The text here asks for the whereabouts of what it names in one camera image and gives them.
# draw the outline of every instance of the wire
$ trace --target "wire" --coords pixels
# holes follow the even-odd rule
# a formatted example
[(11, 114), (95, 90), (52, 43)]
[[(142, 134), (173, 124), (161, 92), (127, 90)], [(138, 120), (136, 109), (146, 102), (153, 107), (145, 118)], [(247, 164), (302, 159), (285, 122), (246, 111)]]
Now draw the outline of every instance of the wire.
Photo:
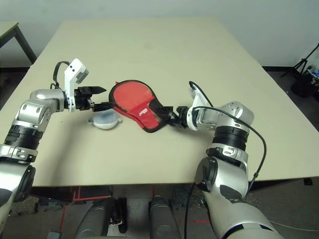
[(214, 110), (214, 111), (221, 112), (221, 113), (231, 117), (232, 119), (236, 120), (237, 122), (239, 122), (239, 123), (245, 125), (246, 127), (248, 127), (252, 132), (254, 132), (261, 139), (261, 141), (263, 143), (263, 146), (264, 146), (264, 154), (263, 154), (263, 157), (262, 157), (262, 159), (261, 159), (261, 161), (259, 163), (258, 169), (254, 173), (253, 179), (251, 180), (250, 185), (248, 187), (248, 191), (247, 192), (249, 192), (251, 187), (253, 186), (256, 178), (258, 177), (258, 174), (259, 174), (259, 172), (260, 172), (260, 170), (261, 170), (261, 168), (262, 168), (262, 166), (264, 164), (265, 158), (266, 158), (267, 146), (266, 146), (266, 142), (265, 142), (264, 138), (254, 128), (252, 128), (249, 124), (247, 124), (246, 122), (242, 121), (241, 119), (238, 119), (237, 117), (235, 117), (235, 116), (233, 116), (233, 115), (231, 115), (231, 114), (229, 114), (229, 113), (227, 113), (227, 112), (225, 112), (223, 110), (220, 110), (220, 109), (214, 108), (214, 107), (197, 106), (197, 107), (193, 108), (192, 114), (194, 113), (194, 111), (196, 109), (208, 109), (208, 110)]
[(294, 227), (290, 227), (290, 226), (287, 226), (287, 225), (284, 225), (284, 224), (280, 224), (280, 223), (276, 223), (276, 222), (273, 222), (273, 221), (270, 221), (270, 222), (273, 223), (273, 224), (282, 226), (282, 227), (286, 227), (286, 228), (290, 228), (290, 229), (294, 229), (294, 230), (298, 230), (298, 231), (319, 232), (319, 230), (311, 230), (311, 229), (303, 229), (303, 228), (294, 228)]
[(205, 97), (205, 99), (207, 100), (207, 102), (209, 103), (209, 105), (210, 105), (211, 107), (214, 107), (213, 104), (210, 102), (209, 98), (205, 95), (204, 91), (198, 86), (198, 84), (196, 84), (196, 83), (193, 82), (193, 81), (190, 81), (190, 82), (189, 82), (189, 85), (190, 85), (190, 87), (191, 87), (192, 89), (194, 89), (193, 86), (196, 86), (196, 87), (198, 88), (198, 90), (203, 94), (203, 96)]
[(191, 195), (193, 193), (195, 187), (195, 183), (192, 184), (190, 191), (188, 193), (188, 197), (187, 197), (187, 203), (186, 203), (186, 210), (185, 210), (185, 224), (184, 224), (184, 239), (187, 238), (187, 218), (188, 218), (188, 209), (189, 209), (189, 204), (190, 204), (190, 199), (191, 199)]
[(60, 66), (61, 66), (62, 63), (66, 64), (66, 65), (68, 65), (68, 66), (70, 65), (70, 62), (68, 62), (68, 61), (59, 61), (59, 62), (55, 65), (54, 72), (53, 72), (53, 81), (54, 81), (55, 83), (52, 83), (52, 84), (50, 85), (50, 89), (51, 89), (52, 86), (54, 86), (55, 89), (61, 89), (61, 88), (59, 87), (59, 83), (58, 83), (58, 81), (57, 81), (57, 75), (58, 75), (58, 71), (59, 71), (59, 68), (60, 68)]

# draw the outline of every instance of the gray floor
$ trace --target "gray floor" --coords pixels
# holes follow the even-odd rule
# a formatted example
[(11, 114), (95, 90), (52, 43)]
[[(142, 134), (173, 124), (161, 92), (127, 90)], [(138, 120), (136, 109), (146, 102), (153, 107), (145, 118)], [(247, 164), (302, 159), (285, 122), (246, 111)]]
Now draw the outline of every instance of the gray floor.
[[(288, 94), (312, 124), (319, 130), (319, 103), (313, 98), (300, 98), (290, 92), (294, 79), (287, 76), (279, 78), (281, 72), (269, 73), (280, 87)], [(0, 108), (13, 92), (23, 73), (0, 73)], [(278, 224), (276, 229), (287, 239), (317, 239), (319, 232), (305, 230), (319, 230), (319, 178), (313, 178), (312, 186), (305, 186), (303, 180), (296, 180), (286, 184), (254, 191), (250, 198), (266, 217)], [(172, 197), (172, 186), (157, 186), (157, 194), (166, 198)], [(148, 203), (151, 199), (150, 186), (117, 186), (114, 196), (128, 197), (129, 230), (125, 236), (149, 238)], [(64, 238), (72, 238), (85, 212), (91, 203), (84, 205), (68, 205), (63, 226)], [(174, 215), (183, 236), (184, 207), (174, 205)], [(49, 231), (59, 229), (62, 210), (43, 212), (41, 208), (36, 214), (11, 216), (4, 231), (5, 239), (32, 238), (44, 239)], [(189, 212), (188, 238), (214, 239), (212, 229), (207, 221), (207, 211), (192, 206)], [(117, 227), (110, 227), (110, 236), (124, 236), (119, 234)]]

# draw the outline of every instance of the table leg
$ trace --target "table leg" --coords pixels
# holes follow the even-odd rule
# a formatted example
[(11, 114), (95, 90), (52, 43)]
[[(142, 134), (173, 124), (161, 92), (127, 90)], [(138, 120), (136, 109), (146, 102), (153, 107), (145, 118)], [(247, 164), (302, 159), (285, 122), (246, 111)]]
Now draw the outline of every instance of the table leg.
[(29, 60), (32, 62), (32, 64), (36, 61), (35, 53), (32, 51), (30, 45), (26, 41), (26, 38), (24, 37), (23, 33), (21, 32), (20, 28), (16, 26), (14, 28), (15, 31), (15, 38), (23, 51), (25, 52), (26, 56), (29, 58)]

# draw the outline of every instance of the table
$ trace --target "table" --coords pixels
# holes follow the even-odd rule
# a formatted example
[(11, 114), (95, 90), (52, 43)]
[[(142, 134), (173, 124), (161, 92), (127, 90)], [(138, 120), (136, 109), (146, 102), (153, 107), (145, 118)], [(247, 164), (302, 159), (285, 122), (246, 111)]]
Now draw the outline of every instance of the table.
[[(258, 62), (213, 18), (108, 19), (64, 22), (0, 111), (0, 136), (31, 91), (48, 88), (58, 61), (79, 58), (90, 74), (82, 86), (136, 79), (164, 106), (192, 104), (188, 81), (215, 106), (239, 101), (255, 115), (253, 127), (268, 153), (258, 180), (319, 175), (319, 134)], [(63, 70), (58, 80), (63, 87)], [(108, 93), (96, 95), (96, 103)], [(212, 132), (166, 126), (144, 132), (133, 120), (111, 130), (87, 124), (91, 111), (52, 116), (34, 162), (34, 186), (184, 183), (194, 179)], [(263, 147), (249, 135), (249, 177)]]
[(35, 53), (26, 41), (18, 24), (17, 21), (0, 21), (0, 48), (15, 37), (31, 63), (34, 63), (36, 60)]

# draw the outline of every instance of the beige table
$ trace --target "beige table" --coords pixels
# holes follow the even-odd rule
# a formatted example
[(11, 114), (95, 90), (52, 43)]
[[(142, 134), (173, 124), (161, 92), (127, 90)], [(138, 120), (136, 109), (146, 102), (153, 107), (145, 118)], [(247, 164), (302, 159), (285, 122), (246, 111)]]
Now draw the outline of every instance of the beige table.
[[(268, 155), (258, 180), (319, 176), (319, 134), (274, 80), (211, 18), (68, 21), (61, 25), (0, 111), (4, 139), (31, 91), (48, 88), (55, 64), (79, 58), (90, 71), (82, 86), (107, 90), (116, 81), (147, 83), (165, 106), (191, 105), (188, 81), (215, 106), (240, 101), (255, 114), (253, 127)], [(63, 68), (58, 79), (63, 86)], [(108, 93), (94, 97), (107, 101)], [(54, 114), (40, 141), (34, 186), (191, 182), (212, 133), (166, 126), (144, 132), (134, 121), (112, 130), (87, 124), (91, 111)], [(247, 143), (249, 176), (263, 147)]]
[(34, 63), (36, 60), (35, 53), (26, 41), (18, 24), (17, 21), (0, 21), (0, 48), (15, 37), (31, 63)]

